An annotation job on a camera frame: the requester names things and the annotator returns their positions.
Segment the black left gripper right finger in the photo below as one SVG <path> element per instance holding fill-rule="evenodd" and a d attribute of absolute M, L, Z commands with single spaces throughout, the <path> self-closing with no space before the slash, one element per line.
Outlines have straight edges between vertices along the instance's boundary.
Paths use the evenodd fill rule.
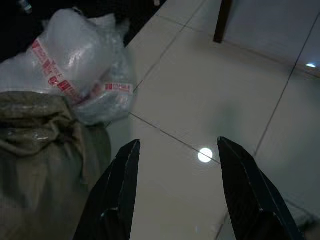
<path fill-rule="evenodd" d="M 302 240 L 284 199 L 239 144 L 218 137 L 227 208 L 237 240 Z"/>

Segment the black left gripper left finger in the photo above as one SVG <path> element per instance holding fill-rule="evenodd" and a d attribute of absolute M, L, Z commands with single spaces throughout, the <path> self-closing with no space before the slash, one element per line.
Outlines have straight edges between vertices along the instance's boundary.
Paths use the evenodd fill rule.
<path fill-rule="evenodd" d="M 128 240 L 134 216 L 141 142 L 124 145 L 91 190 L 75 240 Z"/>

